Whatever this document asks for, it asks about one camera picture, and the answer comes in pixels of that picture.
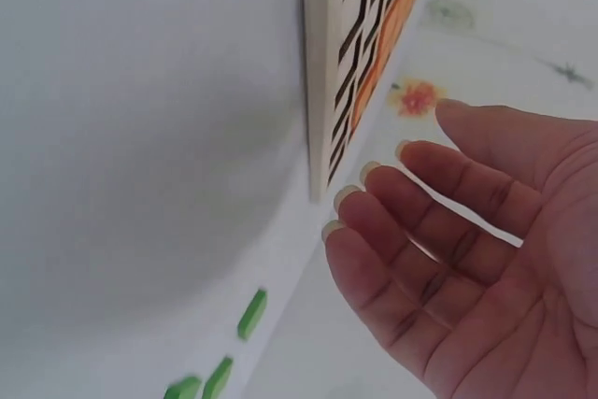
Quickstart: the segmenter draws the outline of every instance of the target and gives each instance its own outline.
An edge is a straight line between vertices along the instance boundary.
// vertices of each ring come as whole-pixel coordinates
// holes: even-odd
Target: floral pattern
[[[434,110],[445,91],[430,81],[407,78],[401,84],[393,84],[388,103],[397,109],[401,117],[421,118]]]

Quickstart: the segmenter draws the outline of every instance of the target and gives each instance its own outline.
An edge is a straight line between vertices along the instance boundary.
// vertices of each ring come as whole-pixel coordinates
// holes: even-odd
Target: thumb
[[[510,107],[470,107],[443,100],[438,123],[471,159],[542,191],[552,171],[584,145],[591,121],[572,121]]]

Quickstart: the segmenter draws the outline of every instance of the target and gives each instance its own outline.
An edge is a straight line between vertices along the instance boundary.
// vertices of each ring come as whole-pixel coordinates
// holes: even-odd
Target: white surface
[[[236,397],[330,208],[307,200],[300,0],[0,6],[2,396],[158,398],[230,353]]]
[[[572,64],[598,80],[598,0],[456,0],[474,13],[460,30],[426,17],[400,74],[423,78],[470,104],[509,104],[598,120],[598,87],[570,83],[542,63]],[[432,116],[399,118],[384,107],[349,176],[369,161],[396,164],[402,139],[448,144]],[[457,209],[470,219],[472,214]],[[429,399],[432,395],[378,348],[345,305],[323,249],[315,253],[248,386],[247,399]]]

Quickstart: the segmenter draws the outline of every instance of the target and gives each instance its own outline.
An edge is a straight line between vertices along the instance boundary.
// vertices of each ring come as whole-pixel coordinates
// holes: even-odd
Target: green decoration
[[[202,381],[199,378],[189,376],[168,387],[164,399],[195,399],[195,395],[199,391],[201,384]]]
[[[233,370],[233,359],[225,357],[214,374],[207,380],[202,399],[217,399],[228,383]]]
[[[240,339],[244,341],[249,340],[251,334],[253,334],[253,331],[262,319],[267,302],[267,291],[262,289],[258,290],[243,314],[243,318],[241,318],[241,321],[236,326],[236,333]]]

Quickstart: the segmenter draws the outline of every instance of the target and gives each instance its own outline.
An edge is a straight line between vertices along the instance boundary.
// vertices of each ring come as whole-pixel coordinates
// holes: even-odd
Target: white wall
[[[0,395],[173,379],[193,342],[130,335],[275,214],[305,150],[300,1],[0,0]]]

